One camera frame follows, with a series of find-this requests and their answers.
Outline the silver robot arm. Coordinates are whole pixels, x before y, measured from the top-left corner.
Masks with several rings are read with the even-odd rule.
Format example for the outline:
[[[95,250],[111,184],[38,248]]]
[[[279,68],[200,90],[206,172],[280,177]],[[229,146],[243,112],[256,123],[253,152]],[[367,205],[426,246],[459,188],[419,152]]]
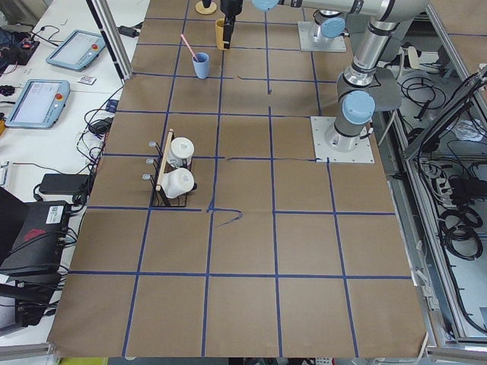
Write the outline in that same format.
[[[340,111],[324,135],[326,143],[335,151],[350,152],[356,148],[365,124],[371,121],[376,109],[374,98],[368,93],[374,81],[377,63],[400,23],[413,19],[424,11],[427,1],[254,1],[261,11],[277,5],[292,8],[363,14],[370,17],[364,37],[353,56],[352,63],[339,76],[337,93]]]
[[[277,5],[283,5],[283,1],[252,1],[253,5],[261,11],[269,11]],[[242,12],[242,1],[220,1],[220,9],[224,14],[223,44],[225,49],[231,45],[231,36],[234,31],[236,17]],[[212,14],[217,9],[213,1],[199,1],[196,3],[196,11],[200,14]],[[318,9],[314,12],[314,25],[311,36],[321,40],[322,38],[335,38],[345,30],[345,19],[339,11]]]

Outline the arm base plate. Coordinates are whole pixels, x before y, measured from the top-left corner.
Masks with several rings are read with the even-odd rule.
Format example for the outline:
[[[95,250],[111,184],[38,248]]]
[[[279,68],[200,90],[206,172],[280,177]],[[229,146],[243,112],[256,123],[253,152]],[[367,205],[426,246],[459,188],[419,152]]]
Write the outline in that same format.
[[[374,163],[368,131],[363,126],[355,137],[335,130],[336,117],[311,116],[315,160],[321,163]]]
[[[298,35],[302,51],[310,52],[345,52],[346,46],[343,36],[325,37],[320,27],[314,22],[299,21]]]

